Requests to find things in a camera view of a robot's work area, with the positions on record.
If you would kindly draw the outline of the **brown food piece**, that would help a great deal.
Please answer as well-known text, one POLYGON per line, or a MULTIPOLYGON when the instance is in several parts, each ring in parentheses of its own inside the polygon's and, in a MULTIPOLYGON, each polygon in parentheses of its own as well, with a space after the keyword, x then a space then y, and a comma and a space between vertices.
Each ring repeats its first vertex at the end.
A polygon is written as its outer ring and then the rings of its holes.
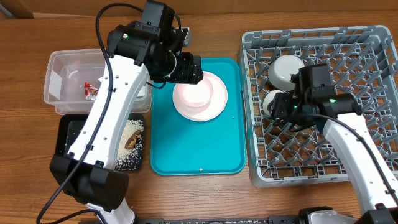
POLYGON ((142 131, 141 130, 135 131, 131 135, 131 137, 126 141, 124 148, 128 150, 134 149, 141 137, 142 137, 142 131))

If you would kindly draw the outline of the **black tray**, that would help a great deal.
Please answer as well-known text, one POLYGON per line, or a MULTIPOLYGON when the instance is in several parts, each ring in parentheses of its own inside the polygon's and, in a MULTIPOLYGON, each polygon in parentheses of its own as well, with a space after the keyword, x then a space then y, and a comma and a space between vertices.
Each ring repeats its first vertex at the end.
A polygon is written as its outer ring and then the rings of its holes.
MULTIPOLYGON (((87 114, 66 114, 58 127, 55 154, 64 156, 75 142, 88 118, 87 114)), ((139 113, 129 115, 119 142, 116 171, 141 169, 144 152, 144 117, 139 113)))

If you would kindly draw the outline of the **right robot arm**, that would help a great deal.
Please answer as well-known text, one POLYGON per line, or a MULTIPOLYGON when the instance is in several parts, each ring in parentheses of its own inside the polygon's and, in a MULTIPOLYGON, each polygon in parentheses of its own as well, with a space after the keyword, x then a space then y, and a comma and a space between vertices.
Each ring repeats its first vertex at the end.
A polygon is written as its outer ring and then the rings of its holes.
POLYGON ((353 95, 293 96, 273 90, 262 107, 276 122, 316 126, 336 151, 358 198, 361 217, 357 220, 330 210, 304 210, 303 221, 397 223, 397 178, 375 145, 353 95))

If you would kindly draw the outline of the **small pink plate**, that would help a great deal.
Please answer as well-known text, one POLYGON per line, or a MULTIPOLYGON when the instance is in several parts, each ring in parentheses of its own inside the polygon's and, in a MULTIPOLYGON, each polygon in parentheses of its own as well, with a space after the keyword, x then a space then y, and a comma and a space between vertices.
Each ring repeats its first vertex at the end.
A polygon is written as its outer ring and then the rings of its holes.
POLYGON ((213 96, 213 85, 207 77, 197 84, 178 84, 177 96, 189 107, 205 106, 213 96))

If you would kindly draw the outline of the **teal plastic tray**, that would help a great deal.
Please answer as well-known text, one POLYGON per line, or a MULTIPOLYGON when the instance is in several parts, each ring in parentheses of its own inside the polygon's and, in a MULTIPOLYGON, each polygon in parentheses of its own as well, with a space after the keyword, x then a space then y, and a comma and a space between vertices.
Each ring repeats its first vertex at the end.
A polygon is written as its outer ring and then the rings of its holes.
POLYGON ((246 163, 239 66, 231 58, 204 58, 201 65, 226 85, 226 107, 210 121, 190 121, 173 104, 173 84, 153 92, 150 164, 159 175, 235 174, 246 163))

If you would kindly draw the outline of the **grey bowl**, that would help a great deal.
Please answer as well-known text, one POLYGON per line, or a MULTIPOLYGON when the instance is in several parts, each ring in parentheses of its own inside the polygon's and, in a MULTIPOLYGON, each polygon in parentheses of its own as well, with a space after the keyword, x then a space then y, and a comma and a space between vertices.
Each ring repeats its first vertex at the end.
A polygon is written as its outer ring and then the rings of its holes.
POLYGON ((269 82, 279 90, 291 91, 295 88, 295 83, 290 81, 291 76, 297 74, 304 66, 298 57, 283 55, 271 63, 267 72, 269 82))

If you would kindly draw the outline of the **metal frame post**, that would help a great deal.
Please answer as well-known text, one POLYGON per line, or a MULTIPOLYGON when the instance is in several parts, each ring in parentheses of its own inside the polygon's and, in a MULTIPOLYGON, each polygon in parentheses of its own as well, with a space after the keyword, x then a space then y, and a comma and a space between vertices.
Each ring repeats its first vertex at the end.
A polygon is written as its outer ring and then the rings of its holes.
POLYGON ((15 19, 15 15, 0 4, 1 19, 15 19))

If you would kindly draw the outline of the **large white plate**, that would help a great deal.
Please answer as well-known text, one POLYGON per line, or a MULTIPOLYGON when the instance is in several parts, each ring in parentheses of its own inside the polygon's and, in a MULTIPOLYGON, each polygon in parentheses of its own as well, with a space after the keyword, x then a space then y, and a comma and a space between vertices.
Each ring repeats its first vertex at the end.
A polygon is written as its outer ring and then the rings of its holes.
POLYGON ((202 122, 216 118, 225 109, 228 102, 228 91, 223 81, 211 72, 204 71, 203 74, 213 85, 213 96, 205 106, 193 108, 183 104, 177 96, 178 84, 175 85, 172 94, 175 109, 183 117, 192 121, 202 122))

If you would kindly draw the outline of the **grey dish rack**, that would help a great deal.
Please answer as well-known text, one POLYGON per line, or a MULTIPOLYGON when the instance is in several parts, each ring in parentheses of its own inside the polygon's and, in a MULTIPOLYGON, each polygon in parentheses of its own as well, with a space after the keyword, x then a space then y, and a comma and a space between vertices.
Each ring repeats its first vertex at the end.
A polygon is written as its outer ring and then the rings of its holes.
POLYGON ((249 178, 256 187, 341 182, 345 169, 332 145, 308 128, 274 125, 262 103, 273 62, 293 55, 306 65, 325 63, 338 93, 352 94, 379 152, 397 172, 397 52, 384 26, 251 31, 238 54, 245 109, 249 178))

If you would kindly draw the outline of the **white cup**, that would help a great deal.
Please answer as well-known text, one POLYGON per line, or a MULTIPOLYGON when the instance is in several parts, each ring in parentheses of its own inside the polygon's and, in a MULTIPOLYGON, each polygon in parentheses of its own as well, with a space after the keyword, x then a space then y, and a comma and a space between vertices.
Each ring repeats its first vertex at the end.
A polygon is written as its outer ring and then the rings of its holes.
POLYGON ((283 93, 283 91, 281 90, 270 91, 262 102, 262 109, 267 117, 271 117, 271 111, 272 111, 271 106, 273 105, 274 97, 276 96, 277 93, 283 93))

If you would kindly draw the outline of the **red snack wrapper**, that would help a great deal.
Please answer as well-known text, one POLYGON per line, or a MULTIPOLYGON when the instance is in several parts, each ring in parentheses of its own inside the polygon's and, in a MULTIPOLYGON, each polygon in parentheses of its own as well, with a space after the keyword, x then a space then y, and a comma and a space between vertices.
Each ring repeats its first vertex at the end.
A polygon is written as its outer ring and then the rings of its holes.
POLYGON ((85 89, 85 96, 86 96, 86 100, 95 100, 99 89, 95 88, 93 85, 85 82, 84 84, 84 89, 85 89))

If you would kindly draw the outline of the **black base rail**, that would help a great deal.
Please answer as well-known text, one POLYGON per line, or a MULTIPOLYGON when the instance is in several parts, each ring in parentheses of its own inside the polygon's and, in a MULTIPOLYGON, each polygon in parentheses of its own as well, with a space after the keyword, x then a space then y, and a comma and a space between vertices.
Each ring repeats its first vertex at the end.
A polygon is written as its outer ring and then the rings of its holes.
POLYGON ((164 220, 163 218, 138 218, 138 224, 304 224, 304 223, 356 223, 357 219, 342 215, 331 207, 317 207, 309 211, 299 211, 298 215, 270 215, 266 218, 224 218, 224 219, 185 219, 164 220))

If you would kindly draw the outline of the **spilled rice pile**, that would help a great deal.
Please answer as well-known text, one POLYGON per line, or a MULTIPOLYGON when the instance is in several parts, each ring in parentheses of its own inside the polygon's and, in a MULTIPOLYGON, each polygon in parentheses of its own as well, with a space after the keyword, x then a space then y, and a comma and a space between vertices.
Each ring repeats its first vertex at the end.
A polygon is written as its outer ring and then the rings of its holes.
POLYGON ((127 120, 119 142, 116 171, 137 171, 141 168, 143 141, 143 120, 127 120))

